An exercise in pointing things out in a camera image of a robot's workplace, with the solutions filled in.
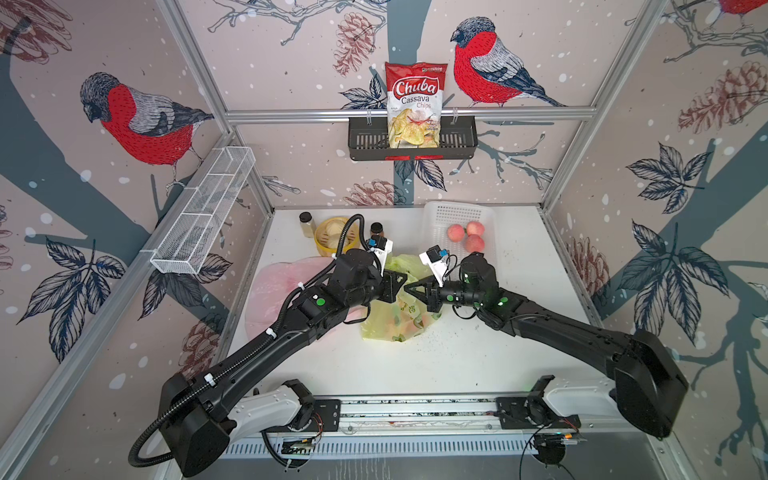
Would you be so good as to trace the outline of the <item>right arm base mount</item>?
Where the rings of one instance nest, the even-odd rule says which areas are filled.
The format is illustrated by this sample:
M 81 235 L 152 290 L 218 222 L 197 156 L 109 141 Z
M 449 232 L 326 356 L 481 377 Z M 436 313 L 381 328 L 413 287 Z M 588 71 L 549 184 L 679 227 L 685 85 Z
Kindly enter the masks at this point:
M 495 416 L 503 430 L 524 430 L 539 427 L 573 429 L 581 427 L 577 415 L 561 416 L 544 400 L 545 388 L 555 379 L 554 375 L 541 376 L 528 392 L 516 393 L 495 399 Z

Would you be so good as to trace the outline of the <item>pink plastic bag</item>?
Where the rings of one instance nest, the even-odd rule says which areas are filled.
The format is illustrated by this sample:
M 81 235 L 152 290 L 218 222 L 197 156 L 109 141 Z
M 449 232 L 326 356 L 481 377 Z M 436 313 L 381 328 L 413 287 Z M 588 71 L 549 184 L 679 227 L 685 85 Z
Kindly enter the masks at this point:
M 270 327 L 277 320 L 288 295 L 330 263 L 330 257 L 316 256 L 279 262 L 261 269 L 254 277 L 246 302 L 244 328 L 247 339 L 253 340 Z

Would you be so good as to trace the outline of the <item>green plastic bag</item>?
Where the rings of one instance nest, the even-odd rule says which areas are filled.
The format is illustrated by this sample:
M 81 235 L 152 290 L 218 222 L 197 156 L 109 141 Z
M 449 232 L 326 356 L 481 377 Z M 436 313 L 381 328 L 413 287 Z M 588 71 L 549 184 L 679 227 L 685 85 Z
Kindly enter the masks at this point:
M 390 256 L 386 269 L 404 274 L 406 284 L 432 277 L 431 270 L 416 255 Z M 395 303 L 374 301 L 371 314 L 362 323 L 361 334 L 366 340 L 406 342 L 423 334 L 440 318 L 440 313 L 427 311 L 426 305 L 408 294 L 404 288 L 398 292 Z

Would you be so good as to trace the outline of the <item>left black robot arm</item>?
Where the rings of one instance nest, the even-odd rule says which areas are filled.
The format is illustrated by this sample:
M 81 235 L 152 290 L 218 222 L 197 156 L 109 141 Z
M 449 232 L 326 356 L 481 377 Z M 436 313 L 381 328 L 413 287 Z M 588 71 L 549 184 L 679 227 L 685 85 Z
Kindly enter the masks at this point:
M 396 302 L 406 280 L 373 253 L 341 254 L 292 290 L 276 321 L 234 354 L 191 378 L 181 373 L 169 378 L 157 419 L 131 447 L 130 464 L 174 461 L 186 477 L 203 472 L 243 431 L 233 412 L 247 393 L 290 356 L 346 322 L 352 308 Z

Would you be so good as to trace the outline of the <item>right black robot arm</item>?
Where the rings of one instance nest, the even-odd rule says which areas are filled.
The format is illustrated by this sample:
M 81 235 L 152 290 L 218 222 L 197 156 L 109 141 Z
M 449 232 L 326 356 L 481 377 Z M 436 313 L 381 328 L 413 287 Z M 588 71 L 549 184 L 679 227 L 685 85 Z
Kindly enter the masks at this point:
M 670 436 L 689 383 L 654 334 L 634 334 L 588 325 L 548 310 L 499 286 L 482 253 L 459 264 L 456 280 L 428 277 L 403 289 L 436 313 L 445 303 L 472 307 L 489 328 L 537 341 L 593 367 L 615 383 L 609 397 L 638 430 Z

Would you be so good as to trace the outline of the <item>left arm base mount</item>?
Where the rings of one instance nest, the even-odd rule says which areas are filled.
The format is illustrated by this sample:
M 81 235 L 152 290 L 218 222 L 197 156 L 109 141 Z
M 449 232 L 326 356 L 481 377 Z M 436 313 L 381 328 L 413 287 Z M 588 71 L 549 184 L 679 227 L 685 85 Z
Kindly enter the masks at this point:
M 281 388 L 288 394 L 288 406 L 279 410 L 277 419 L 271 419 L 269 433 L 337 432 L 341 420 L 341 400 L 318 398 L 299 380 L 285 381 Z

